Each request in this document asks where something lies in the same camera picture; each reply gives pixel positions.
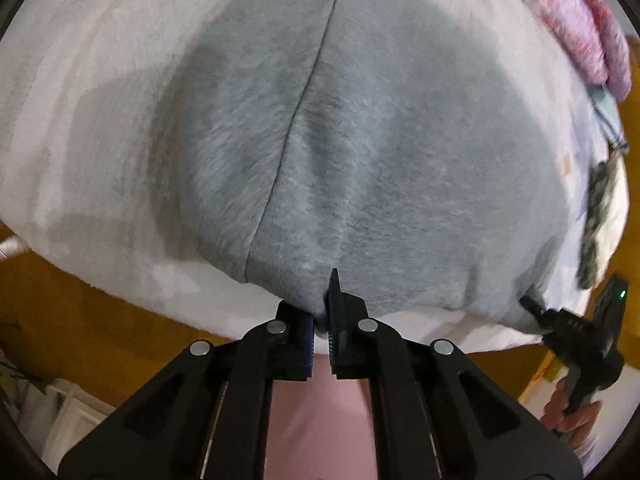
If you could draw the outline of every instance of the gray garment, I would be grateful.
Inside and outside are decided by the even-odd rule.
[[[427,0],[233,0],[178,104],[201,254],[317,316],[337,267],[373,316],[442,306],[534,329],[517,300],[544,282],[568,211],[477,38]]]

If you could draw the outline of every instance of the silver screw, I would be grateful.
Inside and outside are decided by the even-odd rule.
[[[287,324],[277,319],[267,323],[267,332],[270,334],[282,334],[286,329]]]
[[[196,341],[195,343],[191,343],[189,347],[189,351],[193,355],[207,355],[211,350],[211,345],[207,341]]]
[[[438,339],[434,345],[433,349],[441,355],[451,355],[453,354],[453,344],[451,341],[447,341],[446,339]]]
[[[375,319],[366,317],[358,322],[358,328],[363,332],[375,332],[378,329],[378,324]]]

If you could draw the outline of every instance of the pink plush fabric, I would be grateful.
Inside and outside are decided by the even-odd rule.
[[[365,384],[338,381],[326,355],[315,355],[313,378],[306,383],[274,384],[265,480],[377,477]]]
[[[556,35],[587,85],[606,83],[622,101],[631,89],[628,44],[603,0],[523,0]]]

